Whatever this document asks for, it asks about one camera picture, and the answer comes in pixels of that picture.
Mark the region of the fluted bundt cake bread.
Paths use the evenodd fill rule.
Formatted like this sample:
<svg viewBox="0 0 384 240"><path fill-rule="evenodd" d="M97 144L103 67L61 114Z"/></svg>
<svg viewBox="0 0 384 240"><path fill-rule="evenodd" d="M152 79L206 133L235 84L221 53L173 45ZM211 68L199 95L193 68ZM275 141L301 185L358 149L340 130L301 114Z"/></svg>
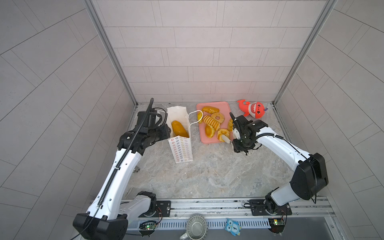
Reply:
<svg viewBox="0 0 384 240"><path fill-rule="evenodd" d="M217 132L217 138L222 142L221 135L226 135L230 139L230 131L228 129L219 129Z"/></svg>

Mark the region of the long oval bread loaf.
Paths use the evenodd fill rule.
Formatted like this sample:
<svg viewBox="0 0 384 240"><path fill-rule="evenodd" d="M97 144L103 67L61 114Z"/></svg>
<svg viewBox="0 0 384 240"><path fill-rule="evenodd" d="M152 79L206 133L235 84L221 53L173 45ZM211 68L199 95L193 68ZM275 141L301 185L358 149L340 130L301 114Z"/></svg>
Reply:
<svg viewBox="0 0 384 240"><path fill-rule="evenodd" d="M184 138L189 138L189 133L183 127L183 125L179 121L172 121L172 130L174 132L175 137L180 136Z"/></svg>

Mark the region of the white printed paper bag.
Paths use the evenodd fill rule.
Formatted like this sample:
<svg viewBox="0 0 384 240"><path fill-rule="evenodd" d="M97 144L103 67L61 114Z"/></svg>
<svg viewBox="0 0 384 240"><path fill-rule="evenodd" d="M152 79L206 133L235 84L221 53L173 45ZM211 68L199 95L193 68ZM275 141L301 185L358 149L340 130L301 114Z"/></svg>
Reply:
<svg viewBox="0 0 384 240"><path fill-rule="evenodd" d="M171 147L171 151L176 164L192 162L193 153L192 153L192 133L191 126L193 124L198 123L198 120L190 123L189 117L191 114L197 113L200 110L188 113L186 107L175 106L167 108L167 125L171 129L171 136L168 138L168 142ZM179 121L183 127L189 133L189 138L184 138L177 136L175 137L174 132L172 130L172 121Z"/></svg>

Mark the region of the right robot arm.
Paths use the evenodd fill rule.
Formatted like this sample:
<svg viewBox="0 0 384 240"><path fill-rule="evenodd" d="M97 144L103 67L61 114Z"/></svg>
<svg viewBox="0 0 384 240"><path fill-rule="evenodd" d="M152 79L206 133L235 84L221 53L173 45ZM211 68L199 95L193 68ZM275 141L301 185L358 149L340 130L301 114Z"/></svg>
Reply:
<svg viewBox="0 0 384 240"><path fill-rule="evenodd" d="M250 121L244 116L233 120L232 145L235 153L248 156L251 151L266 147L277 155L293 171L291 180L270 191L259 208L269 215L281 213L284 206L296 200L317 203L318 192L329 184L325 158L319 154L311 154L290 143L278 135L262 120Z"/></svg>

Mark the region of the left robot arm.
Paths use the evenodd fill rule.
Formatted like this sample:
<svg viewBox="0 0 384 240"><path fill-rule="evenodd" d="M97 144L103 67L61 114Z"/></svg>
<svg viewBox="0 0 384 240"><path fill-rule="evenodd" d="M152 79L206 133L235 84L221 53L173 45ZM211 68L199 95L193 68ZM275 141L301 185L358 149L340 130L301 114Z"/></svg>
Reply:
<svg viewBox="0 0 384 240"><path fill-rule="evenodd" d="M148 106L138 113L135 128L121 135L112 168L96 199L73 221L79 236L86 240L122 240L131 222L158 212L156 195L146 191L127 202L125 213L121 214L120 209L125 189L146 148L170 137L167 117L164 109Z"/></svg>

